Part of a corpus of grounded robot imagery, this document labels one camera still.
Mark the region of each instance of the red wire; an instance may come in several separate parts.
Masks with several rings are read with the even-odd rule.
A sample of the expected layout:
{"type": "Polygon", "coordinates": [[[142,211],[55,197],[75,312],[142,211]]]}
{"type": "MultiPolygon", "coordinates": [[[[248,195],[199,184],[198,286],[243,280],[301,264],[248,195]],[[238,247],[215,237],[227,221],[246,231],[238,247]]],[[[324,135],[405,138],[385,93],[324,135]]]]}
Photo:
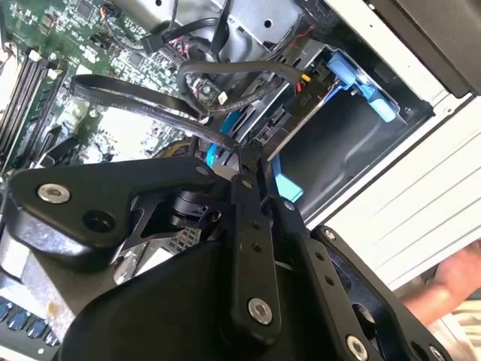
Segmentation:
{"type": "Polygon", "coordinates": [[[298,35],[294,38],[294,40],[289,43],[289,46],[291,47],[292,45],[294,45],[295,42],[296,42],[297,40],[299,40],[300,38],[303,38],[304,36],[308,36],[308,35],[310,34],[310,32],[312,32],[313,30],[314,30],[314,26],[309,26],[309,29],[308,29],[307,31],[305,31],[305,32],[302,32],[301,34],[298,34],[298,35]]]}

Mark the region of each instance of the hole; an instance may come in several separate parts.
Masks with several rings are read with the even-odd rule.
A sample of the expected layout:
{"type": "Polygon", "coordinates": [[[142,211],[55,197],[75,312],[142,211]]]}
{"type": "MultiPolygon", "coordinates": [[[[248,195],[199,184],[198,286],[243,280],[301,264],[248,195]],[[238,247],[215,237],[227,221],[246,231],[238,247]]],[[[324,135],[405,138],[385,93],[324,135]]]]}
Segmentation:
{"type": "Polygon", "coordinates": [[[259,243],[257,242],[254,242],[253,243],[253,250],[257,253],[261,253],[262,252],[262,247],[259,243]]]}
{"type": "Polygon", "coordinates": [[[411,347],[413,348],[414,353],[421,359],[421,361],[429,361],[429,356],[426,351],[424,351],[422,347],[419,346],[416,342],[411,342],[411,347]]]}
{"type": "Polygon", "coordinates": [[[376,323],[374,322],[374,318],[372,317],[371,313],[359,303],[355,303],[352,305],[352,309],[354,310],[354,314],[359,321],[359,325],[361,325],[362,331],[366,338],[369,341],[373,341],[376,339],[376,323]]]}
{"type": "Polygon", "coordinates": [[[107,233],[115,229],[115,219],[104,211],[88,211],[83,216],[83,224],[97,233],[107,233]]]}
{"type": "Polygon", "coordinates": [[[301,62],[301,58],[297,58],[297,60],[295,62],[292,63],[292,66],[295,68],[296,66],[299,65],[299,63],[301,62]]]}
{"type": "Polygon", "coordinates": [[[332,278],[330,278],[329,276],[325,276],[324,279],[328,284],[334,286],[334,281],[332,280],[332,278]]]}
{"type": "Polygon", "coordinates": [[[266,311],[265,307],[262,305],[257,305],[256,306],[256,311],[259,314],[259,316],[264,317],[268,312],[266,311]]]}
{"type": "Polygon", "coordinates": [[[60,192],[59,190],[56,190],[55,188],[49,188],[47,190],[47,194],[53,197],[60,197],[62,195],[62,192],[60,192]]]}
{"type": "Polygon", "coordinates": [[[209,215],[209,222],[215,223],[220,220],[220,217],[222,217],[222,213],[219,211],[214,211],[209,215]]]}

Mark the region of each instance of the hand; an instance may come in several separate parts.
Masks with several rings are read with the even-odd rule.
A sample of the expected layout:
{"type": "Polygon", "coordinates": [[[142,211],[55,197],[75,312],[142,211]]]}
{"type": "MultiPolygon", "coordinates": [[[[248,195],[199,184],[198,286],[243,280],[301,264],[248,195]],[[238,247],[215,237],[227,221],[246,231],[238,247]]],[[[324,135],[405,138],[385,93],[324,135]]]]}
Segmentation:
{"type": "Polygon", "coordinates": [[[445,288],[457,302],[465,301],[481,287],[481,240],[442,261],[434,283],[445,288]]]}

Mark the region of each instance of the metal frame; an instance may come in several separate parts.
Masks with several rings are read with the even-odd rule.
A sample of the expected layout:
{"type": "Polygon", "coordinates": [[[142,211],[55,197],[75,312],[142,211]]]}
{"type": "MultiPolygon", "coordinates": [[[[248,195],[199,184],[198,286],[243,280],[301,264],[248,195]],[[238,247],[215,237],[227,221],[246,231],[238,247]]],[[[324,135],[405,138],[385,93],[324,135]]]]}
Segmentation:
{"type": "Polygon", "coordinates": [[[417,94],[435,106],[449,93],[363,0],[325,2],[417,94]]]}
{"type": "Polygon", "coordinates": [[[393,290],[481,237],[480,112],[478,97],[327,222],[393,290]]]}

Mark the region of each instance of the black cable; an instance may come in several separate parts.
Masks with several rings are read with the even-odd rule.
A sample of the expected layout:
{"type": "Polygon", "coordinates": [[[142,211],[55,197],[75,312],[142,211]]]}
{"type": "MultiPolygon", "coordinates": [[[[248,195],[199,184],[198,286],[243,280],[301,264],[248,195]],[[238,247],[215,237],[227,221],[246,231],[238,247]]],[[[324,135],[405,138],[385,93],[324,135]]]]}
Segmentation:
{"type": "Polygon", "coordinates": [[[220,59],[216,59],[215,54],[210,51],[210,41],[206,38],[199,36],[187,37],[186,43],[189,45],[189,49],[197,48],[201,52],[209,54],[216,62],[220,62],[220,59]]]}
{"type": "Polygon", "coordinates": [[[217,25],[217,18],[215,17],[208,17],[206,19],[200,19],[193,21],[192,23],[186,24],[172,30],[170,32],[164,32],[162,36],[164,42],[168,43],[169,41],[173,41],[181,36],[188,35],[192,32],[195,32],[200,29],[210,28],[211,26],[217,25]]]}
{"type": "Polygon", "coordinates": [[[268,54],[266,57],[262,58],[261,61],[269,61],[269,60],[276,60],[291,44],[291,42],[295,39],[295,34],[299,29],[299,26],[301,25],[302,17],[298,17],[297,21],[294,23],[294,25],[291,27],[289,32],[284,36],[284,38],[279,42],[279,44],[276,46],[276,49],[270,54],[268,54]]]}
{"type": "Polygon", "coordinates": [[[210,44],[209,53],[212,54],[216,62],[220,62],[220,51],[224,48],[229,38],[228,15],[231,12],[232,0],[225,0],[222,13],[219,16],[216,30],[213,33],[212,42],[210,44]]]}
{"type": "Polygon", "coordinates": [[[206,108],[202,103],[200,103],[191,92],[188,92],[186,94],[186,101],[199,113],[205,116],[215,117],[218,115],[229,114],[232,111],[245,108],[247,105],[250,105],[257,100],[264,98],[268,93],[277,89],[282,83],[283,81],[281,79],[275,78],[271,82],[267,83],[262,88],[257,89],[254,93],[251,93],[248,96],[244,96],[235,101],[230,101],[224,105],[210,106],[209,108],[206,108]]]}
{"type": "Polygon", "coordinates": [[[192,112],[196,114],[184,101],[142,86],[100,75],[78,75],[71,80],[70,92],[73,96],[93,104],[152,117],[167,126],[191,132],[229,151],[237,144],[234,139],[225,134],[170,112],[176,110],[191,115],[192,112]]]}
{"type": "Polygon", "coordinates": [[[234,63],[217,63],[211,62],[184,62],[177,74],[177,84],[186,102],[199,113],[208,116],[216,116],[230,113],[237,109],[244,108],[248,104],[261,99],[269,92],[275,90],[280,84],[279,79],[274,79],[264,87],[256,90],[253,94],[245,96],[227,105],[216,105],[206,108],[200,103],[190,91],[187,84],[187,75],[189,74],[237,74],[242,72],[268,71],[279,75],[286,79],[290,84],[295,86],[304,74],[302,71],[279,62],[234,62],[234,63]]]}
{"type": "Polygon", "coordinates": [[[134,44],[129,44],[129,43],[127,43],[127,41],[130,42],[128,39],[123,40],[123,39],[121,39],[121,37],[119,37],[115,33],[115,31],[112,28],[112,25],[108,21],[107,16],[103,17],[103,21],[104,21],[105,27],[107,28],[108,34],[113,39],[113,41],[115,41],[115,43],[117,45],[119,45],[120,47],[123,47],[124,49],[127,49],[127,50],[129,50],[133,53],[143,53],[144,49],[142,48],[142,46],[136,47],[134,44]]]}
{"type": "Polygon", "coordinates": [[[187,75],[190,74],[238,74],[252,71],[268,71],[277,74],[295,86],[304,74],[302,71],[280,62],[184,62],[177,73],[177,84],[182,94],[189,93],[187,75]]]}
{"type": "Polygon", "coordinates": [[[186,24],[172,30],[170,32],[162,32],[159,34],[149,35],[141,39],[142,46],[147,54],[156,53],[161,50],[170,41],[173,41],[181,36],[186,36],[200,29],[208,28],[217,25],[217,18],[208,17],[206,19],[196,20],[192,23],[186,24]]]}
{"type": "Polygon", "coordinates": [[[174,0],[174,6],[172,7],[171,22],[168,24],[167,31],[170,32],[174,28],[175,20],[177,18],[177,9],[179,8],[179,0],[174,0]]]}
{"type": "Polygon", "coordinates": [[[189,151],[187,152],[188,156],[195,156],[195,152],[197,151],[198,147],[198,137],[193,135],[192,138],[190,139],[190,144],[189,144],[189,151]]]}

